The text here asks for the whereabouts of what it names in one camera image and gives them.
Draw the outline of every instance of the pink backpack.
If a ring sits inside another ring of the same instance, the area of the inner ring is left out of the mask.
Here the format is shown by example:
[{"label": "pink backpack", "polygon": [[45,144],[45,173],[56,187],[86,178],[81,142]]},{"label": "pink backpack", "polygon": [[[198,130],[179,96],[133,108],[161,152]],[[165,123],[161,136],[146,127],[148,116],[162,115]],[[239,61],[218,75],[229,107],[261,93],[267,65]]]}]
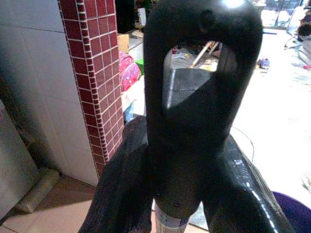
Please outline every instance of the pink backpack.
[{"label": "pink backpack", "polygon": [[127,91],[139,79],[140,70],[134,59],[123,51],[119,51],[119,65],[122,91]]}]

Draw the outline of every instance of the purple bucket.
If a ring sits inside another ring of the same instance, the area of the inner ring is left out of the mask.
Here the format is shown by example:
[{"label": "purple bucket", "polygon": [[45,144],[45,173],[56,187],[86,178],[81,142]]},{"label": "purple bucket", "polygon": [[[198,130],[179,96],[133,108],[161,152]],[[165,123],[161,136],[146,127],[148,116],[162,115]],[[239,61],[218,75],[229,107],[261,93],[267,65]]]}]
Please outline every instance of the purple bucket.
[{"label": "purple bucket", "polygon": [[311,210],[289,196],[277,192],[273,194],[295,232],[311,233]]}]

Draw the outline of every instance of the tiled floor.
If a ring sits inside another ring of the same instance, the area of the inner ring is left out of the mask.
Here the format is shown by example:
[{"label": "tiled floor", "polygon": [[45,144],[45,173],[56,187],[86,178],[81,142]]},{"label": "tiled floor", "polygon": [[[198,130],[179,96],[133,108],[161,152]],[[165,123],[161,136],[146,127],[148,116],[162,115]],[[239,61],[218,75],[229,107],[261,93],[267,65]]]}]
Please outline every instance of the tiled floor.
[{"label": "tiled floor", "polygon": [[[63,176],[32,214],[12,212],[0,233],[77,233],[91,204],[95,187]],[[155,216],[152,213],[155,233]],[[188,225],[186,233],[206,233]]]}]

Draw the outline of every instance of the red tile column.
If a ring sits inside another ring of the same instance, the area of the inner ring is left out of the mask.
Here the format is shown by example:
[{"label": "red tile column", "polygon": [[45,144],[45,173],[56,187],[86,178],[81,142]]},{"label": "red tile column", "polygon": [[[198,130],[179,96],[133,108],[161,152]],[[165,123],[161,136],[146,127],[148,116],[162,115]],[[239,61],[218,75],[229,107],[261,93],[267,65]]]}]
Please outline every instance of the red tile column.
[{"label": "red tile column", "polygon": [[58,2],[98,176],[122,141],[123,114],[113,0]]}]

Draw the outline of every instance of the cable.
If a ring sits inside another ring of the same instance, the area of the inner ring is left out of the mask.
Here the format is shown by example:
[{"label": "cable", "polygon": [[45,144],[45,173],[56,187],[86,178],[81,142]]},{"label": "cable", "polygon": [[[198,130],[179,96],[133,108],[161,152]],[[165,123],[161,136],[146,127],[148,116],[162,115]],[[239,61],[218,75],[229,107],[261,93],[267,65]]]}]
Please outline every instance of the cable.
[{"label": "cable", "polygon": [[296,36],[296,34],[295,34],[295,35],[293,35],[291,38],[289,38],[289,40],[288,40],[288,41],[286,41],[286,43],[285,43],[285,45],[284,45],[284,47],[285,47],[285,48],[287,48],[287,43],[288,43],[291,39],[293,39],[295,36]]},{"label": "cable", "polygon": [[253,144],[252,140],[249,139],[249,137],[248,137],[245,133],[243,133],[241,130],[239,130],[238,128],[236,128],[236,127],[234,127],[234,126],[231,126],[231,127],[234,128],[234,129],[236,129],[237,131],[241,132],[241,133],[249,140],[249,142],[251,143],[251,145],[252,145],[252,147],[253,147],[253,155],[252,155],[252,160],[251,160],[251,162],[253,162],[253,161],[254,161],[254,154],[255,154],[255,147],[254,147],[254,144]]}]

